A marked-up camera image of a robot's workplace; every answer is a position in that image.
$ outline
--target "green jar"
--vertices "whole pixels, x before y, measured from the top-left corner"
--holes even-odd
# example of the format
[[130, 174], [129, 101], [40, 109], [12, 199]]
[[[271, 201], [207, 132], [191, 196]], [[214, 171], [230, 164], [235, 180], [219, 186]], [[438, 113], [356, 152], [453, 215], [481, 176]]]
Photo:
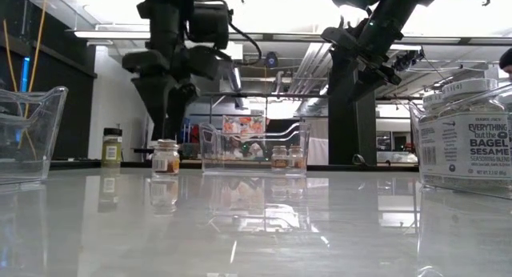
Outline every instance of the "green jar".
[[121, 166], [122, 130], [105, 128], [103, 130], [102, 167], [119, 168]]

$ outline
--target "white table surface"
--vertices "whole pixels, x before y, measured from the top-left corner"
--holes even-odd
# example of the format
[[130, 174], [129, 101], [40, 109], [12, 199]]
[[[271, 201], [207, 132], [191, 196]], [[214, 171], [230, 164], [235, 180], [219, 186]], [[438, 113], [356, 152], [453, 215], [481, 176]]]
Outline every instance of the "white table surface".
[[0, 275], [512, 272], [512, 202], [421, 188], [418, 174], [148, 177], [143, 169], [52, 171], [40, 185], [0, 186]]

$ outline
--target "person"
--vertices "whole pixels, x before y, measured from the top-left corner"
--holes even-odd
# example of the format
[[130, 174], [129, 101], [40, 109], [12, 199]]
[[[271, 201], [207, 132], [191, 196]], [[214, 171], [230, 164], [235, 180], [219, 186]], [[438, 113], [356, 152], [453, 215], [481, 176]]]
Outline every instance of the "person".
[[512, 79], [512, 48], [507, 50], [499, 59], [499, 67], [509, 75], [510, 79]]

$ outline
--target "black cable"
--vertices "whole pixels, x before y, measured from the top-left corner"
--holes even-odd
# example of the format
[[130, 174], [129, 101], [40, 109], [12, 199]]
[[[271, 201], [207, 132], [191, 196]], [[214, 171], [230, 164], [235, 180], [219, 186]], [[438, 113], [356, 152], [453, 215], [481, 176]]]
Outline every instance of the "black cable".
[[438, 69], [437, 69], [434, 65], [432, 65], [432, 63], [429, 61], [429, 59], [427, 59], [427, 58], [426, 58], [426, 56], [423, 56], [423, 58], [425, 59], [425, 61], [426, 61], [426, 62], [428, 62], [428, 63], [429, 63], [429, 65], [432, 67], [432, 69], [434, 69], [434, 71], [435, 71], [436, 73], [438, 73], [438, 74], [439, 74], [439, 76], [441, 76], [441, 78], [442, 78], [441, 82], [442, 82], [442, 81], [444, 81], [444, 80], [446, 80], [446, 78], [444, 78], [444, 77], [441, 75], [441, 72], [439, 72], [439, 71], [438, 71]]
[[[224, 1], [224, 0], [195, 0], [196, 2], [221, 2], [222, 4], [224, 4], [228, 10], [228, 15], [231, 17], [232, 15], [232, 12], [230, 12], [230, 9], [229, 9], [229, 6], [227, 5], [227, 2]], [[237, 32], [238, 34], [240, 34], [243, 38], [245, 38], [247, 41], [249, 41], [253, 46], [254, 48], [256, 48], [256, 51], [258, 52], [258, 59], [256, 61], [253, 61], [253, 62], [238, 62], [238, 61], [233, 61], [231, 58], [229, 60], [226, 60], [224, 58], [224, 56], [226, 56], [226, 54], [222, 53], [220, 50], [216, 50], [217, 52], [219, 53], [222, 53], [224, 54], [224, 56], [222, 55], [219, 55], [219, 54], [216, 54], [219, 58], [222, 58], [222, 59], [225, 59], [226, 61], [229, 61], [229, 62], [233, 62], [235, 65], [239, 65], [239, 66], [252, 66], [252, 65], [255, 65], [257, 63], [259, 63], [261, 60], [262, 60], [262, 57], [263, 57], [263, 53], [262, 53], [262, 49], [259, 47], [259, 45], [256, 43], [256, 41], [254, 41], [248, 34], [244, 33], [243, 31], [241, 31], [240, 29], [238, 29], [235, 25], [233, 25], [231, 19], [229, 21], [229, 25], [230, 27], [235, 31]]]

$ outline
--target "white jar lid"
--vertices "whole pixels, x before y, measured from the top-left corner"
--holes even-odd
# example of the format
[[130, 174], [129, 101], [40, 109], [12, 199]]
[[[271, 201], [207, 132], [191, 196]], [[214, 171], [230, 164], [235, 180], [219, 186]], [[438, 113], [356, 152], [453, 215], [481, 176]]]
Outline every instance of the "white jar lid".
[[498, 88], [497, 80], [480, 78], [451, 83], [442, 88], [442, 93], [445, 101], [454, 101], [461, 97], [465, 98], [464, 95], [480, 94], [496, 88]]
[[442, 98], [442, 93], [434, 93], [428, 96], [423, 97], [423, 107], [424, 108], [432, 108], [433, 106], [438, 106], [445, 104], [446, 101]]
[[496, 101], [500, 102], [503, 105], [512, 105], [512, 94], [499, 95], [496, 98]]

